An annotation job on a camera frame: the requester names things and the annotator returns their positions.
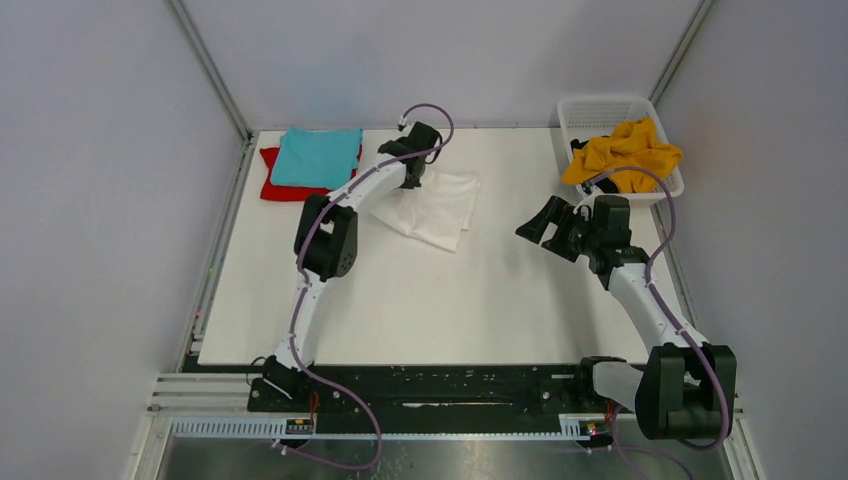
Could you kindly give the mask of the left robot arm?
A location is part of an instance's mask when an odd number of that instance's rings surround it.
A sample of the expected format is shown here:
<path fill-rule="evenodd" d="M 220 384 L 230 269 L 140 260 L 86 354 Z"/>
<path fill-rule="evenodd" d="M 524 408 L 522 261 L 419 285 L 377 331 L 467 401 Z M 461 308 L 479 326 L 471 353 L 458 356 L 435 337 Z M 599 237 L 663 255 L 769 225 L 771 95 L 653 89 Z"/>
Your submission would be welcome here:
<path fill-rule="evenodd" d="M 288 411 L 309 401 L 307 366 L 314 361 L 316 318 L 322 298 L 335 280 L 347 275 L 358 254 L 358 216 L 388 194 L 421 186 L 426 166 L 447 141 L 435 128 L 400 124 L 400 135 L 381 144 L 367 168 L 340 188 L 312 195 L 304 203 L 294 252 L 299 279 L 288 328 L 262 366 L 257 386 Z"/>

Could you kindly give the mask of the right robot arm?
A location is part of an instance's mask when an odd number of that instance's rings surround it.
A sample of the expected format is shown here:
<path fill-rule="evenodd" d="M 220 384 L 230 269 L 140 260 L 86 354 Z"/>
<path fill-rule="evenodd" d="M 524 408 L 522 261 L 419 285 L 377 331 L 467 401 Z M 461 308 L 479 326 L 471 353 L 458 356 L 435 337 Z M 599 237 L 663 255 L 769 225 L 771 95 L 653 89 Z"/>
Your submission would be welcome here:
<path fill-rule="evenodd" d="M 632 245 L 627 199 L 603 194 L 579 205 L 552 196 L 517 236 L 569 262 L 584 257 L 628 315 L 648 352 L 637 367 L 618 357 L 585 357 L 575 402 L 597 412 L 610 401 L 634 413 L 651 440 L 714 449 L 730 434 L 737 360 L 674 310 L 653 275 L 654 257 Z"/>

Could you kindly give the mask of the white t-shirt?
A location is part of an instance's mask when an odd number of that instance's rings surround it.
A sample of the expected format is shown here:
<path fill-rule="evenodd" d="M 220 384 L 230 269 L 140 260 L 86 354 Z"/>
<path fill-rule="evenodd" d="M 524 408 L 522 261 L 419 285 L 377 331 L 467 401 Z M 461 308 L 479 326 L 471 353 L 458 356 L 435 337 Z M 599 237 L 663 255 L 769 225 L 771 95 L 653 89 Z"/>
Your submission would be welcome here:
<path fill-rule="evenodd" d="M 420 187 L 390 193 L 371 214 L 407 238 L 455 253 L 470 229 L 479 189 L 474 175 L 429 170 Z"/>

